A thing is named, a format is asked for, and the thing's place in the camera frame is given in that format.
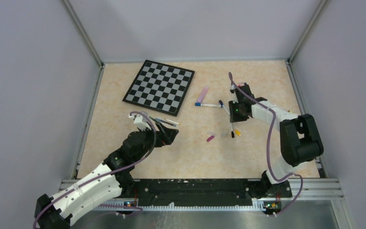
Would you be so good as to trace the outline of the blue gel pen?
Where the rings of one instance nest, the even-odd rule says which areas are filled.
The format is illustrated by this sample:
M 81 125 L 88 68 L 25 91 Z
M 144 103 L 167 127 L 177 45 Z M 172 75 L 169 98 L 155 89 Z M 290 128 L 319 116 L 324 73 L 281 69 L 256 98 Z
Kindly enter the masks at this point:
M 171 123 L 171 122 L 168 122 L 168 121 L 165 121 L 165 120 L 162 120 L 162 119 L 159 119 L 159 118 L 155 118 L 155 120 L 156 120 L 157 122 L 164 123 L 164 124 L 167 124 L 167 125 L 171 125 L 171 126 L 173 126 L 173 127 L 176 127 L 176 126 L 177 126 L 176 124 L 173 124 L 173 123 Z

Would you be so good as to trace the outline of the magenta marker cap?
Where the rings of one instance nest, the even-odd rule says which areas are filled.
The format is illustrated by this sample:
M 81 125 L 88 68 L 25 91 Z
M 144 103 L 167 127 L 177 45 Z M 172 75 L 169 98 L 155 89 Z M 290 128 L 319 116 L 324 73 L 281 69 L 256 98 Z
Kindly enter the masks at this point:
M 212 135 L 212 136 L 210 136 L 210 137 L 208 137 L 207 139 L 206 139 L 206 142 L 210 142 L 211 140 L 213 140 L 215 138 L 215 136 L 214 135 Z

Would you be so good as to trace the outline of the thin marker yellow cap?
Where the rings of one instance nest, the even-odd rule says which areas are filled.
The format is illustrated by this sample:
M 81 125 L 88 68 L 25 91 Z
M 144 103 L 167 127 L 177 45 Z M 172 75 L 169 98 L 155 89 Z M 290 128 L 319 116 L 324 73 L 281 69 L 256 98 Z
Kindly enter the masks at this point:
M 172 123 L 172 124 L 174 124 L 174 125 L 180 125 L 180 123 L 179 122 L 175 122 L 175 121 L 172 121 L 172 120 L 170 120 L 170 119 L 164 119 L 165 121 L 167 121 L 167 122 L 170 122 L 170 123 Z

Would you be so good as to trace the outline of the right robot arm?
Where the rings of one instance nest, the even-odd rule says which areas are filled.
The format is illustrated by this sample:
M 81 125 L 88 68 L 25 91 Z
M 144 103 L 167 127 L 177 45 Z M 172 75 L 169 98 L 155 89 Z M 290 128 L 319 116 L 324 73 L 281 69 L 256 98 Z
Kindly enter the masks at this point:
M 256 197 L 272 197 L 283 190 L 290 176 L 300 166 L 315 160 L 324 152 L 324 146 L 310 114 L 297 115 L 276 107 L 263 97 L 254 97 L 248 84 L 231 84 L 230 92 L 236 99 L 229 102 L 231 122 L 258 119 L 269 125 L 266 140 L 267 170 L 262 173 L 260 183 L 254 188 Z M 281 155 L 272 164 L 270 143 L 272 131 L 280 136 Z

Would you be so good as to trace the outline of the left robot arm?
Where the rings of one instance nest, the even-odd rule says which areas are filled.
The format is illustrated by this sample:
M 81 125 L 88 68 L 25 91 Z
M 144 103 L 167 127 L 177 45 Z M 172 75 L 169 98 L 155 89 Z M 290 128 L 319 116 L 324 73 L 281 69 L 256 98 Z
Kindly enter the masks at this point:
M 68 188 L 37 199 L 35 229 L 69 229 L 81 217 L 119 196 L 128 197 L 134 190 L 130 171 L 156 147 L 173 143 L 178 129 L 157 122 L 155 128 L 131 132 L 121 147 L 110 153 L 92 172 Z

